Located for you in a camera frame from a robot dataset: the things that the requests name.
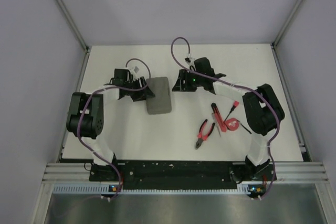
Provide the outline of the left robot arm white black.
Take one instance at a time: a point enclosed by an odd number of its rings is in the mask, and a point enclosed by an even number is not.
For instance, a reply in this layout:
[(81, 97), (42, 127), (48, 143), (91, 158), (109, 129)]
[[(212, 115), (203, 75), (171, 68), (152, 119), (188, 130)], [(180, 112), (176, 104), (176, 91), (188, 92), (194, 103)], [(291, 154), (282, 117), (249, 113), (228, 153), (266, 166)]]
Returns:
[(67, 131), (72, 133), (93, 156), (93, 161), (101, 165), (101, 174), (107, 180), (114, 180), (119, 168), (113, 164), (114, 152), (102, 137), (104, 127), (104, 106), (129, 96), (132, 101), (145, 101), (154, 98), (144, 77), (113, 77), (93, 93), (74, 92), (71, 96)]

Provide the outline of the grey plastic tool case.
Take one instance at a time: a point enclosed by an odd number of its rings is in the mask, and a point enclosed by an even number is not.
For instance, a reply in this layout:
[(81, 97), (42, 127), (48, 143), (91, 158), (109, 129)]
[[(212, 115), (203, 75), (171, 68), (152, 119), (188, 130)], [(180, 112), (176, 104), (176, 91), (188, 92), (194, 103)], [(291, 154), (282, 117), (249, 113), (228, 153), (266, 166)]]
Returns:
[(146, 80), (154, 97), (147, 98), (146, 110), (149, 115), (167, 114), (172, 111), (171, 92), (168, 77)]

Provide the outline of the red utility knife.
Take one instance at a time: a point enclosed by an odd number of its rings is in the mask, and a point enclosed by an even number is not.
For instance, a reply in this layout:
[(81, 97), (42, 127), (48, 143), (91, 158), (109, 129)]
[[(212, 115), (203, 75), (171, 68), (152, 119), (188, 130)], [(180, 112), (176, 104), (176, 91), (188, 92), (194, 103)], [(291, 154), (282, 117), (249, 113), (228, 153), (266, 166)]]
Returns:
[(221, 116), (221, 114), (219, 112), (219, 109), (218, 109), (216, 103), (212, 103), (211, 104), (211, 108), (213, 110), (213, 113), (215, 113), (216, 116), (217, 116), (217, 120), (218, 120), (220, 129), (221, 129), (221, 132), (226, 132), (227, 131), (226, 125), (225, 125), (225, 123), (224, 123), (224, 121), (222, 119), (222, 116)]

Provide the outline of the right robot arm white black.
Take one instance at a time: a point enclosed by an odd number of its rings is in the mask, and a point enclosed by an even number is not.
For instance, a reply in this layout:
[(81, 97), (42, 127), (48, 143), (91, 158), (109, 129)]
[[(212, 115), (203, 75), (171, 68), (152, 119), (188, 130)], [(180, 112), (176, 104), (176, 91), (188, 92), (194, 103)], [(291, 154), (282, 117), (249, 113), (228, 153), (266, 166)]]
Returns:
[(264, 174), (274, 162), (270, 145), (279, 133), (280, 122), (285, 118), (283, 108), (273, 88), (263, 84), (252, 89), (234, 83), (222, 73), (196, 72), (181, 69), (173, 92), (195, 92), (202, 87), (214, 95), (230, 98), (244, 106), (246, 121), (251, 129), (250, 149), (245, 158), (245, 174), (252, 180)]

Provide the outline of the red black pliers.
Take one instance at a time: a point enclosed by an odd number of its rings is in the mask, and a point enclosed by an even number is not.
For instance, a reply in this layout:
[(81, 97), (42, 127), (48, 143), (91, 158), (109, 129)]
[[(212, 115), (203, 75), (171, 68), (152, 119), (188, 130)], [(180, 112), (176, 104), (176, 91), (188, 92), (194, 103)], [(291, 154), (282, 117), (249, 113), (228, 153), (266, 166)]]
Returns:
[(212, 134), (214, 130), (215, 123), (212, 123), (209, 130), (206, 133), (204, 133), (204, 129), (205, 129), (207, 122), (208, 122), (208, 119), (205, 119), (199, 128), (198, 135), (197, 135), (197, 141), (195, 143), (196, 150), (202, 146), (203, 142), (205, 142), (208, 139), (208, 137)]

